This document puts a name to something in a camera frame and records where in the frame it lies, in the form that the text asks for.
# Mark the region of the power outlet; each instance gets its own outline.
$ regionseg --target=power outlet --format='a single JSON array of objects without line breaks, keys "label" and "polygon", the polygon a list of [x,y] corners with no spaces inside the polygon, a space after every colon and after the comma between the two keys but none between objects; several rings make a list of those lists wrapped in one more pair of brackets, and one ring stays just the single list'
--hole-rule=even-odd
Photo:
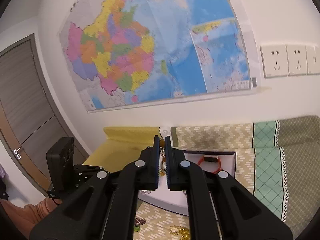
[{"label": "power outlet", "polygon": [[261,46],[264,77],[287,76],[288,57],[285,45]]},{"label": "power outlet", "polygon": [[308,74],[320,74],[320,48],[307,46]]},{"label": "power outlet", "polygon": [[307,52],[306,46],[287,45],[289,75],[307,74]]}]

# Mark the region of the map poster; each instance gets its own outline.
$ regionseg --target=map poster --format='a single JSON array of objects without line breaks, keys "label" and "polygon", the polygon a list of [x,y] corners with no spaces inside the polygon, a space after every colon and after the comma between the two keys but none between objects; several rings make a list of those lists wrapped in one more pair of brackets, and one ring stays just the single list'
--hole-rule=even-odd
[{"label": "map poster", "polygon": [[229,0],[78,0],[59,38],[88,111],[251,89]]}]

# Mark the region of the door handle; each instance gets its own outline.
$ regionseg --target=door handle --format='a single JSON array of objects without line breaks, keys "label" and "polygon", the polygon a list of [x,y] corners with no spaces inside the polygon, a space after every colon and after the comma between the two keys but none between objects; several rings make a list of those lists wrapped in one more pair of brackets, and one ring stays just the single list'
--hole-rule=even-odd
[{"label": "door handle", "polygon": [[21,155],[18,153],[18,151],[19,151],[20,149],[21,149],[21,147],[19,147],[19,149],[17,149],[17,150],[16,150],[16,149],[13,150],[14,155],[15,155],[15,156],[17,157],[17,159],[19,159],[19,160],[21,159]]}]

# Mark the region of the gray door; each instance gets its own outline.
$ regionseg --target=gray door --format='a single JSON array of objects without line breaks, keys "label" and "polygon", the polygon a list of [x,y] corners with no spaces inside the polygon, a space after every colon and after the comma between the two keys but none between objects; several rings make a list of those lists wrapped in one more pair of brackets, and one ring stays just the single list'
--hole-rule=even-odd
[{"label": "gray door", "polygon": [[[72,135],[48,102],[32,48],[31,39],[25,39],[0,53],[0,129],[20,165],[47,190],[51,179],[46,153],[61,137]],[[76,147],[73,158],[74,164],[85,161]]]},{"label": "gray door", "polygon": [[0,100],[21,144],[54,116],[36,72],[30,41],[0,57]]}]

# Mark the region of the cable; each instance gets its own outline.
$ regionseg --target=cable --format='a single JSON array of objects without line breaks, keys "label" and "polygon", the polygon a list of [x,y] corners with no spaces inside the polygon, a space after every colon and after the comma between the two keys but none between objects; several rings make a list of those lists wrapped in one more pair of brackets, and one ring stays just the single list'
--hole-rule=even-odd
[{"label": "cable", "polygon": [[52,198],[52,201],[53,201],[57,206],[59,206],[59,205],[60,205],[60,204],[58,204],[57,202],[55,202],[53,198]]}]

